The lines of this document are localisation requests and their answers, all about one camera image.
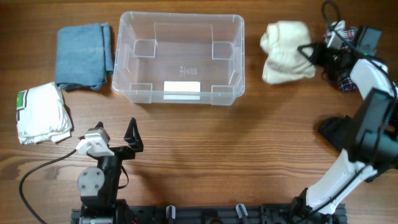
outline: blue towel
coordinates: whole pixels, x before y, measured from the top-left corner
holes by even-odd
[[[113,71],[108,23],[65,27],[57,34],[55,84],[63,90],[100,90]]]

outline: wooden table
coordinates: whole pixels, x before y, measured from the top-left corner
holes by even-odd
[[[354,115],[358,93],[343,94],[317,76],[279,86],[262,81],[266,59],[259,47],[268,23],[300,20],[313,40],[325,31],[322,1],[136,1],[0,6],[0,222],[37,223],[18,194],[21,177],[31,168],[72,151],[78,136],[102,121],[111,146],[135,117],[145,144],[137,159],[124,164],[130,184],[118,197],[129,205],[259,205],[289,203],[314,184],[338,153],[317,133],[327,116]],[[398,73],[397,2],[339,0],[348,25],[382,29],[379,56]],[[126,11],[239,14],[246,26],[246,92],[232,106],[135,105],[111,90],[63,93],[70,109],[72,138],[59,144],[20,145],[16,131],[18,91],[54,81],[57,31],[65,26],[109,22],[118,33]],[[79,208],[79,173],[96,162],[73,155],[32,174],[25,182],[28,201],[49,223],[68,223]],[[360,185],[344,203],[350,223],[397,223],[398,172]]]

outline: folded white shirt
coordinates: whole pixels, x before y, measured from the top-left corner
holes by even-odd
[[[298,50],[299,45],[311,42],[307,26],[300,21],[279,21],[268,24],[260,46],[268,53],[262,79],[269,84],[291,82],[315,75],[313,66]],[[312,49],[303,51],[312,54]]]
[[[21,144],[69,138],[72,122],[54,82],[24,90],[17,96],[17,129]]]

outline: clear plastic bin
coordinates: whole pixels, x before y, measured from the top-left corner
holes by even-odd
[[[125,12],[112,87],[134,103],[231,105],[244,93],[243,18]]]

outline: plaid cloth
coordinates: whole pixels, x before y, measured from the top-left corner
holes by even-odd
[[[345,28],[343,30],[343,38],[345,41],[349,42],[350,44],[354,44],[354,38],[355,35],[358,31],[357,27],[350,27],[349,29]],[[323,35],[323,41],[324,43],[329,43],[330,38],[331,38],[331,31],[328,31],[326,34]],[[342,43],[341,50],[349,50],[348,45],[345,43]],[[351,78],[349,77],[349,73],[351,70],[343,70],[339,71],[337,76],[338,76],[338,83],[337,87],[338,89],[343,92],[343,93],[348,93],[348,92],[353,92],[353,91],[358,91],[358,87],[353,83]]]
[[[353,81],[349,77],[350,72],[351,70],[349,71],[345,70],[338,75],[337,87],[342,93],[358,91],[358,87],[356,86],[355,83],[353,83]]]

